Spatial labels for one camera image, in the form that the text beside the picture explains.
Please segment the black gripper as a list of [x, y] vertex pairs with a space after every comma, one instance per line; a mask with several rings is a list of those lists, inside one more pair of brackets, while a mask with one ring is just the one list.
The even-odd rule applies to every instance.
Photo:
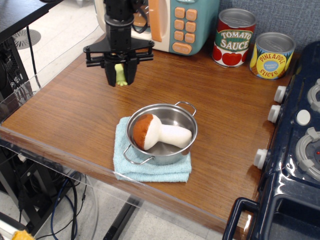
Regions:
[[135, 80], [137, 65], [154, 58], [155, 44], [151, 40], [132, 38], [134, 22], [132, 14], [121, 20], [105, 14], [104, 21], [105, 38], [83, 49], [86, 54], [86, 65], [104, 68], [108, 84], [115, 87], [117, 76], [115, 64], [122, 63], [125, 80], [128, 85], [131, 85]]

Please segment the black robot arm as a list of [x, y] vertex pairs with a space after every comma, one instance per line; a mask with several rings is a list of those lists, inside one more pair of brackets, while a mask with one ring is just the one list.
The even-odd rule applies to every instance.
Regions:
[[135, 80], [137, 65], [151, 61], [154, 57], [152, 40], [132, 38], [134, 13], [140, 11], [144, 0], [104, 0], [105, 30], [103, 40], [86, 46], [86, 66], [101, 66], [105, 70], [108, 84], [116, 85], [117, 64], [123, 65], [124, 77], [128, 85]]

